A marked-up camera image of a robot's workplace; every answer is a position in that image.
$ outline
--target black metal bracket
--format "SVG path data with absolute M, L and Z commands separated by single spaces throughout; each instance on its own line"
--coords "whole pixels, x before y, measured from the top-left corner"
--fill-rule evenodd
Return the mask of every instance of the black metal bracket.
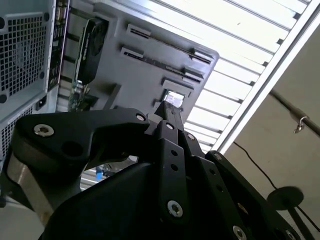
M 1 186 L 37 212 L 43 240 L 213 233 L 230 240 L 300 239 L 227 159 L 201 151 L 178 108 L 163 102 L 156 114 L 156 121 L 124 108 L 23 117 Z M 79 191 L 83 170 L 129 155 L 138 162 Z

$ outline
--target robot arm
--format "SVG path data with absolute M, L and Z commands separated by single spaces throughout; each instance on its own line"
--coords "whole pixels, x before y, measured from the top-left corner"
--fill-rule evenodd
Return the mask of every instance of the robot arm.
M 138 162 L 89 189 L 80 175 L 127 156 Z M 1 175 L 35 211 L 42 240 L 299 240 L 219 152 L 201 151 L 178 108 L 30 115 L 17 121 Z

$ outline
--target black round base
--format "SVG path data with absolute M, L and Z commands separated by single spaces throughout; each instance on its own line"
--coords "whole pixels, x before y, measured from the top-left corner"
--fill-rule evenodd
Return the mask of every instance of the black round base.
M 295 186 L 284 186 L 271 192 L 267 197 L 268 203 L 275 210 L 293 209 L 304 200 L 304 194 Z
M 0 104 L 4 104 L 7 101 L 7 96 L 2 94 L 0 95 Z

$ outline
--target wall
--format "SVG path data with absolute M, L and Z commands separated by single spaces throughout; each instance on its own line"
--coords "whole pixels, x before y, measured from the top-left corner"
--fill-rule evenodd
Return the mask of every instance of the wall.
M 274 89 L 320 125 L 319 59 L 320 27 Z M 299 187 L 304 193 L 300 206 L 320 226 L 320 139 L 307 128 L 293 134 L 295 127 L 296 123 L 288 111 L 268 96 L 236 142 L 247 149 L 277 187 Z M 225 156 L 264 197 L 273 190 L 245 153 L 234 144 Z M 320 233 L 311 226 L 310 229 L 316 239 L 320 239 Z
M 37 240 L 44 227 L 29 209 L 6 206 L 0 208 L 1 240 Z

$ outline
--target metal mesh panel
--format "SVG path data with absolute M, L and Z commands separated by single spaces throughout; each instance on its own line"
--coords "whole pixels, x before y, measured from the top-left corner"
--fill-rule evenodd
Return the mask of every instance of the metal mesh panel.
M 32 114 L 32 110 L 33 110 L 33 107 L 32 106 L 29 107 L 21 115 L 19 115 L 14 121 L 12 121 L 9 125 L 1 129 L 0 160 L 4 160 L 6 158 L 6 154 L 8 153 L 9 145 L 11 142 L 11 136 L 17 120 L 23 116 Z
M 8 91 L 12 96 L 44 77 L 40 73 L 46 42 L 42 21 L 41 15 L 8 20 L 8 32 L 0 35 L 0 92 Z

